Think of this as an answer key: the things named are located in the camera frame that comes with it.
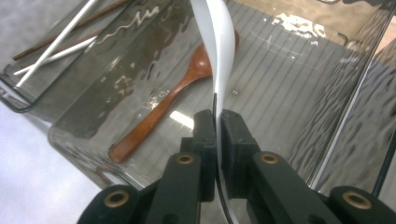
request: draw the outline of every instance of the white rod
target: white rod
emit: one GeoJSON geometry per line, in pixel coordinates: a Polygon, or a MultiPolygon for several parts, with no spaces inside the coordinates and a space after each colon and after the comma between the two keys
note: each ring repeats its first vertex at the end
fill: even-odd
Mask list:
{"type": "Polygon", "coordinates": [[[79,11],[79,13],[67,24],[67,26],[62,30],[62,32],[56,37],[56,39],[49,45],[49,47],[44,51],[40,58],[35,62],[35,64],[30,68],[30,70],[22,77],[20,82],[17,83],[16,87],[20,87],[24,81],[26,81],[29,76],[37,70],[37,68],[44,62],[44,60],[50,56],[50,54],[55,51],[55,48],[64,40],[64,38],[73,30],[73,28],[78,24],[79,20],[84,16],[85,13],[93,6],[97,0],[89,0],[87,4],[79,11]]]}
{"type": "MultiPolygon", "coordinates": [[[[76,45],[73,46],[73,47],[70,47],[70,48],[68,48],[68,49],[62,50],[61,52],[59,52],[59,53],[57,53],[57,54],[54,54],[54,55],[48,57],[47,59],[45,59],[45,60],[42,62],[41,65],[46,64],[46,63],[51,63],[51,62],[56,61],[56,60],[58,60],[58,59],[60,59],[60,58],[62,58],[62,57],[64,57],[64,56],[67,56],[67,55],[69,55],[69,54],[71,54],[71,53],[74,53],[74,52],[76,52],[76,51],[78,51],[78,50],[80,50],[80,49],[84,49],[84,48],[86,48],[87,46],[89,46],[89,45],[91,44],[91,42],[92,42],[95,38],[96,38],[96,36],[94,36],[94,37],[92,37],[92,38],[90,38],[90,39],[87,39],[87,40],[85,40],[85,41],[82,41],[81,43],[76,44],[76,45]]],[[[14,75],[14,76],[19,76],[19,75],[21,75],[21,74],[23,74],[23,73],[29,71],[29,69],[31,69],[33,66],[34,66],[34,64],[32,64],[32,65],[30,65],[30,66],[27,66],[27,67],[25,67],[25,68],[22,68],[21,70],[15,72],[13,75],[14,75]]]]}

